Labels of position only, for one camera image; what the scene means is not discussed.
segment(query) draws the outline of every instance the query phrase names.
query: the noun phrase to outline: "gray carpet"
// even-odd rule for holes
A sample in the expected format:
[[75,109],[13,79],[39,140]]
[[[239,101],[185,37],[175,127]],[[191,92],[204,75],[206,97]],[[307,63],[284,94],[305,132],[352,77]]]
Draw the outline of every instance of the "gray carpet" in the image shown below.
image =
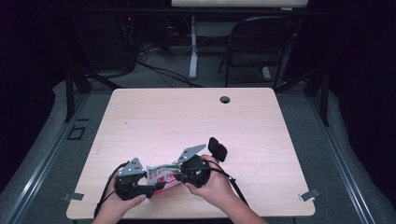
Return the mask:
[[[198,78],[193,82],[205,87],[223,87],[223,73],[217,73],[221,59],[221,49],[201,47],[199,52],[202,57],[199,58]],[[147,56],[147,63],[150,65],[178,72],[183,74],[184,77],[188,76],[190,53],[178,55],[172,51],[154,50]],[[232,78],[237,79],[240,77],[240,73],[245,74],[247,71],[237,71],[232,74]],[[257,76],[257,72],[254,70],[250,70],[249,73],[253,77]],[[126,88],[188,87],[188,85],[179,81],[164,78],[168,84],[159,75],[141,65],[137,65],[131,74],[111,80]],[[59,143],[59,154],[55,156],[55,160],[49,172],[45,174],[45,179],[38,188],[38,192],[35,192],[34,199],[28,204],[28,209],[22,212],[20,223],[73,223],[65,216],[68,202],[61,198],[65,192],[73,192],[75,189],[111,94],[109,88],[103,84],[95,80],[90,80],[90,82],[94,90],[88,96],[80,95],[80,99],[86,100],[83,101],[83,106],[77,112],[72,123],[76,128],[85,128],[85,132],[80,140],[66,140],[64,137]],[[234,84],[231,87],[264,87],[271,85],[272,83]],[[63,121],[66,109],[64,83],[55,87],[54,91],[57,96],[56,104],[46,126],[21,165],[20,170],[0,195],[0,210],[2,211],[0,223],[5,223],[7,218],[11,216],[10,212],[13,211],[13,205],[18,201],[23,188],[29,182],[30,176],[34,174],[37,165],[47,156],[48,151],[53,148],[58,133],[64,127]],[[308,187],[318,189],[322,193],[315,200],[316,213],[312,217],[297,217],[297,223],[361,223],[345,183],[334,164],[331,147],[321,130],[320,121],[316,118],[317,111],[312,109],[310,101],[302,94],[302,87],[297,86],[288,92],[280,93],[277,95],[277,99]],[[330,97],[329,121],[331,124],[329,129],[346,158],[347,165],[361,189],[375,223],[396,223],[396,213],[388,199],[373,185],[347,142],[347,133],[338,111],[337,99],[332,94]],[[266,219],[270,223],[292,223],[290,217],[267,217]],[[83,220],[78,223],[90,222],[90,220]],[[133,223],[152,222],[139,220]],[[157,223],[177,222],[164,220]],[[184,223],[198,223],[198,221],[184,220]]]

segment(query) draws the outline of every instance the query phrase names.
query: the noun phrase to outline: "chair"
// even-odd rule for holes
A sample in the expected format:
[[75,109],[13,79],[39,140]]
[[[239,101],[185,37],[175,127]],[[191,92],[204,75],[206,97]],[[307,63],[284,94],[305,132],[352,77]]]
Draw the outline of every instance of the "chair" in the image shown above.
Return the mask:
[[238,22],[228,38],[221,67],[226,64],[225,87],[231,67],[277,66],[273,89],[279,76],[288,40],[297,33],[299,22],[292,17],[250,17]]

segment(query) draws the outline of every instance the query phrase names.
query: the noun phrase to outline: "black object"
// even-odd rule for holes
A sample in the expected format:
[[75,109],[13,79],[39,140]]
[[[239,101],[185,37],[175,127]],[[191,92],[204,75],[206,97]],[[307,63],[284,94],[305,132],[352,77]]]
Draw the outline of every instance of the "black object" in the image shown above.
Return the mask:
[[287,43],[298,28],[299,23],[293,17],[256,16],[238,22],[231,31],[218,70],[226,64],[225,87],[229,83],[230,66],[260,69],[276,66],[275,79],[272,80],[275,88]]
[[180,172],[181,174],[174,175],[176,180],[183,182],[183,184],[191,183],[197,188],[205,185],[210,178],[209,163],[197,155],[183,162],[180,166]]
[[163,189],[166,185],[166,181],[157,183],[155,186],[140,186],[137,182],[146,176],[146,172],[142,175],[127,175],[117,177],[116,182],[116,193],[124,201],[130,200],[141,194],[146,194],[148,198],[151,198],[154,191],[157,189]]
[[220,144],[216,138],[211,137],[209,139],[209,146],[207,148],[212,153],[213,158],[218,161],[225,161],[225,158],[227,156],[227,148],[224,145]]

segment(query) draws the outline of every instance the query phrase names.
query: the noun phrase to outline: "white desk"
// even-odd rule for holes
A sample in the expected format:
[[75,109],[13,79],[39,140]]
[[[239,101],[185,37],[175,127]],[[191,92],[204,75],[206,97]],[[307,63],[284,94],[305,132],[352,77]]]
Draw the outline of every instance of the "white desk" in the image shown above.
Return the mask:
[[[306,7],[308,0],[172,0],[172,7]],[[196,20],[191,17],[191,79],[197,78]]]
[[[223,104],[219,98],[228,96]],[[228,149],[221,164],[236,179],[250,207],[262,217],[311,216],[315,206],[271,89],[115,90],[92,144],[72,201],[71,219],[92,218],[106,181],[121,163],[138,157],[143,166],[174,161],[186,147],[216,137]],[[207,148],[199,155],[208,154]],[[179,184],[154,195],[124,218],[225,217]]]

